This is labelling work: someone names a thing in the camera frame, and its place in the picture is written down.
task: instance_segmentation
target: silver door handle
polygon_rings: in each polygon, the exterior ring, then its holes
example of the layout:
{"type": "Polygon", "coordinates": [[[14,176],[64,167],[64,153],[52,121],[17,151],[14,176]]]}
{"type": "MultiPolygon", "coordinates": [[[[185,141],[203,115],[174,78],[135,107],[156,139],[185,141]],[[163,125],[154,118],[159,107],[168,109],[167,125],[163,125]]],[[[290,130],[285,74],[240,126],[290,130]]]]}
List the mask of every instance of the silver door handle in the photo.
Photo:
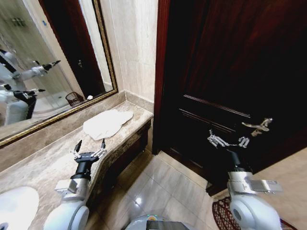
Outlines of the silver door handle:
{"type": "Polygon", "coordinates": [[[267,128],[266,126],[261,126],[261,125],[252,125],[252,124],[248,124],[248,123],[244,123],[242,122],[243,125],[250,127],[250,128],[257,128],[257,129],[261,129],[262,131],[268,132],[270,129],[267,128]]]}
{"type": "Polygon", "coordinates": [[[245,125],[246,127],[255,128],[256,130],[254,130],[251,133],[251,135],[255,137],[258,134],[261,134],[261,131],[268,132],[270,130],[268,128],[268,124],[271,123],[272,121],[273,121],[273,118],[265,118],[264,121],[260,125],[252,125],[252,124],[248,124],[244,122],[242,122],[242,124],[245,125]]]}

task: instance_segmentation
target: gold mirror frame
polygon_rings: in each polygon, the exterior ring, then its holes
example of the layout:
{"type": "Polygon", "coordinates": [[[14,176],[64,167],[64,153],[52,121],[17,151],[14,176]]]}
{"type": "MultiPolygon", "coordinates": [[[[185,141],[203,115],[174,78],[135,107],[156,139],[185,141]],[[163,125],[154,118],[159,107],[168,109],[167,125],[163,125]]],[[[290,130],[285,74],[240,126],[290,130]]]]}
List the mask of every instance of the gold mirror frame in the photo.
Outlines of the gold mirror frame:
{"type": "Polygon", "coordinates": [[[101,9],[101,5],[99,0],[92,0],[93,3],[93,7],[94,7],[94,11],[96,14],[96,20],[97,20],[97,24],[98,24],[98,28],[99,28],[99,33],[100,33],[100,37],[101,37],[101,41],[102,41],[102,45],[105,51],[105,56],[106,56],[106,61],[107,61],[107,65],[108,65],[108,69],[109,69],[109,74],[111,77],[111,81],[112,81],[112,87],[113,90],[100,95],[100,96],[96,96],[94,99],[84,102],[76,107],[73,107],[69,110],[66,110],[60,114],[57,114],[55,116],[52,116],[42,122],[40,122],[39,124],[36,125],[32,125],[30,126],[28,129],[20,131],[17,134],[13,134],[11,136],[8,136],[2,140],[0,140],[0,148],[3,148],[4,146],[7,146],[15,141],[18,141],[40,129],[43,129],[65,117],[68,117],[71,114],[74,114],[82,109],[85,109],[86,107],[89,107],[97,102],[102,101],[103,99],[115,94],[118,92],[118,87],[117,87],[117,83],[116,83],[116,78],[115,78],[115,73],[114,73],[114,66],[113,66],[113,62],[112,62],[112,58],[111,58],[111,53],[110,53],[110,47],[109,47],[109,43],[107,40],[107,35],[106,35],[106,28],[105,28],[105,23],[104,23],[104,19],[102,16],[102,9],[101,9]]]}

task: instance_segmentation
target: wicker basket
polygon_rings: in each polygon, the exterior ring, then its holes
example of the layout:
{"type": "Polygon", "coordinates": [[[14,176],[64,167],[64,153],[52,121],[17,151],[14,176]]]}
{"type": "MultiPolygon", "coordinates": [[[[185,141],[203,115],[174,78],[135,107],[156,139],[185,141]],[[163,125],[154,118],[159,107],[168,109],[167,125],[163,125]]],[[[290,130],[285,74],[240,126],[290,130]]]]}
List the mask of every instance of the wicker basket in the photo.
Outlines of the wicker basket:
{"type": "Polygon", "coordinates": [[[71,92],[67,94],[65,98],[71,106],[77,105],[80,102],[84,101],[83,97],[77,94],[76,92],[71,92]]]}
{"type": "MultiPolygon", "coordinates": [[[[241,230],[230,212],[230,197],[218,200],[212,204],[212,213],[219,230],[241,230]]],[[[283,230],[297,230],[283,219],[280,220],[283,230]]]]}

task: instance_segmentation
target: door frame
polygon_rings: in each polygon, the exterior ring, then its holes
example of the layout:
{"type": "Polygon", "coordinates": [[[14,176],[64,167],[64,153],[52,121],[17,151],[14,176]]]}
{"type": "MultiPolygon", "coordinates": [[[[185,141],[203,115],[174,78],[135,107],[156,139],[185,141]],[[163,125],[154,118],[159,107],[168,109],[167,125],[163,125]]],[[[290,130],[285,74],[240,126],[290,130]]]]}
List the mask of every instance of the door frame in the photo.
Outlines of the door frame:
{"type": "Polygon", "coordinates": [[[157,155],[161,150],[161,109],[164,85],[164,64],[167,43],[168,17],[171,0],[159,0],[157,19],[157,42],[154,84],[154,123],[153,123],[153,149],[152,153],[157,155]]]}

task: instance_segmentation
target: tiled floor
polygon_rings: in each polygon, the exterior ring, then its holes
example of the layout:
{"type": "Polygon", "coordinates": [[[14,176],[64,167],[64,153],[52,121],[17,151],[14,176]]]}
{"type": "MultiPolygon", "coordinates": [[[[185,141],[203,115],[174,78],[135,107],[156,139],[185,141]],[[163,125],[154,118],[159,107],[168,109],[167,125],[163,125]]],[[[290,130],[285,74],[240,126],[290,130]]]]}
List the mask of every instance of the tiled floor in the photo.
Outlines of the tiled floor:
{"type": "Polygon", "coordinates": [[[137,216],[161,215],[198,230],[218,230],[207,182],[164,152],[142,152],[91,210],[87,230],[121,230],[137,216]]]}

